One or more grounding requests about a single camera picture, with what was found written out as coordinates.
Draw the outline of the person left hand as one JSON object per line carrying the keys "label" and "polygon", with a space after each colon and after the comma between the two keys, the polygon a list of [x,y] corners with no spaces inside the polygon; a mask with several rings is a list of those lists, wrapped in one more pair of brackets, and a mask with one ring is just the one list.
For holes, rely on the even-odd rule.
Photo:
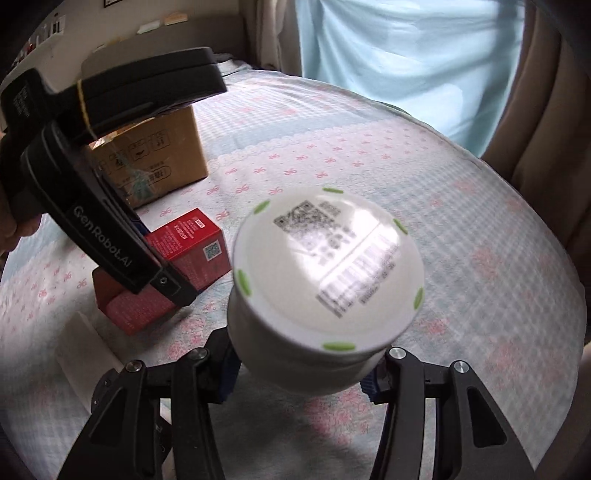
{"label": "person left hand", "polygon": [[1,133],[1,253],[13,251],[20,240],[35,234],[43,212],[31,206],[34,198],[27,192],[12,139]]}

